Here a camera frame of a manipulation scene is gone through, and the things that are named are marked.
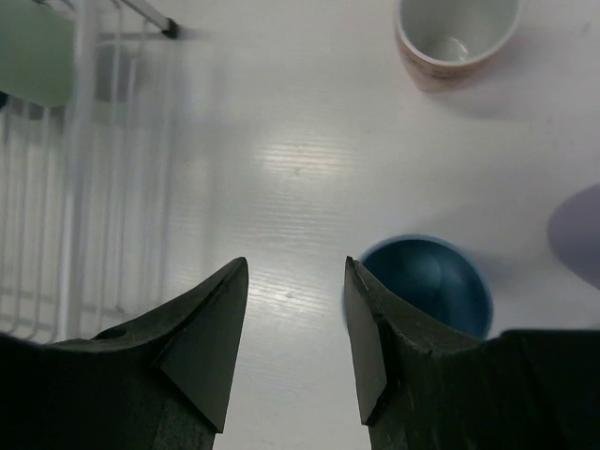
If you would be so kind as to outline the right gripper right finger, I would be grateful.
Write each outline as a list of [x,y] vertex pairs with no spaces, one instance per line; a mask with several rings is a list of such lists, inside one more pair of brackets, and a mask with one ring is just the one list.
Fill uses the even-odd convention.
[[361,422],[374,449],[595,449],[599,334],[459,332],[345,263]]

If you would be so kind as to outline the blue cup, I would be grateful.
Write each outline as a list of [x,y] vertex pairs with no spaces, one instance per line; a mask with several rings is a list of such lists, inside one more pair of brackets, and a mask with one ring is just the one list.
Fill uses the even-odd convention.
[[482,271],[438,237],[403,234],[366,250],[359,262],[391,293],[469,336],[488,337],[491,292]]

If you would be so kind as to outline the light green cup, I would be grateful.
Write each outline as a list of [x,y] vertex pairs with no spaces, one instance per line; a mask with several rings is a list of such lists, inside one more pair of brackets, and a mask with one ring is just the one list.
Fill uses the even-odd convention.
[[1,3],[1,91],[46,108],[74,85],[74,22],[35,1]]

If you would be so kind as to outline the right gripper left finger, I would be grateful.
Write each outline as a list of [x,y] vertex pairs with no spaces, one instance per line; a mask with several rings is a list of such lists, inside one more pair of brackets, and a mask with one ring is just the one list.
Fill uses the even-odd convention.
[[248,300],[237,258],[89,339],[1,337],[5,449],[210,449],[224,429]]

